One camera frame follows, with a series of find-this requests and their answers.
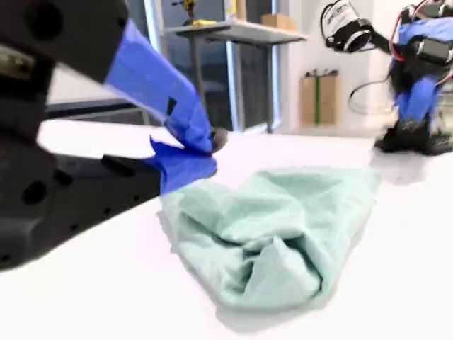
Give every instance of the crumpled fabric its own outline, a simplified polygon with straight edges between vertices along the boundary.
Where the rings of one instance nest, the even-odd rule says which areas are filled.
[[[380,183],[365,170],[278,169],[161,201],[179,255],[215,300],[279,312],[327,301]]]

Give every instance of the table leg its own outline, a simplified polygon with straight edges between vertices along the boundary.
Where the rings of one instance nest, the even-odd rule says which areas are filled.
[[[205,88],[203,86],[203,71],[201,66],[201,56],[200,56],[200,41],[196,37],[189,38],[190,43],[190,58],[192,60],[192,66],[195,77],[195,88],[198,91],[200,100],[203,106],[206,108],[206,95]]]
[[[273,96],[273,54],[272,46],[266,48],[266,54],[268,58],[268,116],[267,116],[267,131],[273,133],[274,125],[274,96]]]

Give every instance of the white table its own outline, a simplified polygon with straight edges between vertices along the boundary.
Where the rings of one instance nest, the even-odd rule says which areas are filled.
[[[149,134],[170,140],[149,127],[52,121],[40,141],[56,152],[145,157]],[[363,240],[325,309],[252,317],[216,308],[172,252],[153,200],[0,273],[0,339],[451,339],[453,157],[374,158],[371,146],[232,135],[217,155],[214,179],[231,185],[281,166],[372,163],[383,173]]]

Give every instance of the wall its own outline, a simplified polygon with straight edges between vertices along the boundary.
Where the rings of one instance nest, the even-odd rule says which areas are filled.
[[[49,104],[73,103],[111,98],[117,97],[96,82],[70,69],[59,67],[54,71],[47,102]]]
[[[339,125],[352,130],[376,129],[393,119],[390,115],[358,115],[348,108],[350,92],[367,81],[385,78],[390,57],[374,51],[344,55],[328,50],[321,37],[319,19],[323,8],[330,0],[282,0],[280,12],[291,16],[299,30],[309,35],[303,43],[281,47],[282,60],[282,114],[283,132],[294,132],[299,122],[299,80],[314,68],[338,69],[342,81],[343,104]],[[391,35],[398,11],[409,4],[408,0],[352,0],[359,15],[373,22],[375,28],[385,36]],[[386,87],[370,87],[357,97],[364,105],[373,106],[388,101]]]

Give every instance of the screw hole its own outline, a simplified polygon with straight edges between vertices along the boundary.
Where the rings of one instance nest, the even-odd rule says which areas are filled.
[[[43,182],[34,181],[22,194],[22,199],[26,205],[37,205],[44,201],[47,195],[47,187]]]
[[[25,13],[25,21],[38,40],[52,40],[63,30],[63,15],[50,1],[35,1]]]
[[[0,257],[0,262],[8,262],[10,260],[11,260],[10,254],[4,254],[2,257]]]
[[[71,231],[72,232],[76,232],[79,229],[80,229],[80,225],[78,225],[78,224],[74,224],[74,225],[71,226]]]
[[[126,20],[123,18],[118,18],[118,25],[120,25],[121,28],[124,28],[126,26]]]

